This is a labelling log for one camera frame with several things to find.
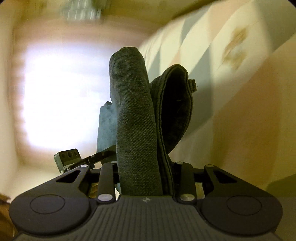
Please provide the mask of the blue denim jeans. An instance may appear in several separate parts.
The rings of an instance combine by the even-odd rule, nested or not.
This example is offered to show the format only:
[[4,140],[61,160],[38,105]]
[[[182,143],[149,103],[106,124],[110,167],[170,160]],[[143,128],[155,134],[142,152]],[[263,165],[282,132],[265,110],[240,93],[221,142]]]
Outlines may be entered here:
[[111,56],[109,76],[111,100],[100,109],[97,150],[116,149],[123,195],[172,195],[169,153],[189,126],[195,81],[179,64],[149,81],[135,47]]

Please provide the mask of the pink sheer window curtain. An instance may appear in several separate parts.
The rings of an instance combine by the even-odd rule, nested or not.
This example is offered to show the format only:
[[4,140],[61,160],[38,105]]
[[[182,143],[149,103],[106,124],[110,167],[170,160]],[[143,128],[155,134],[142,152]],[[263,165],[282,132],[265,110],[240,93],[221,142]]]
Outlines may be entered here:
[[129,44],[128,34],[107,21],[38,19],[16,27],[9,94],[22,163],[54,167],[57,152],[95,153],[109,58]]

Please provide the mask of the diamond patterned bed quilt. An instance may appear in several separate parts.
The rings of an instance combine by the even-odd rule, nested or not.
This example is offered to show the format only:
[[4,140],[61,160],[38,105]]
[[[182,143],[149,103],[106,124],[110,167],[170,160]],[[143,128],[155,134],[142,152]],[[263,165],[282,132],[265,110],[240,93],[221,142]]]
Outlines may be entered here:
[[295,174],[295,7],[217,1],[140,46],[150,79],[173,64],[196,81],[173,161],[214,164],[260,188]]

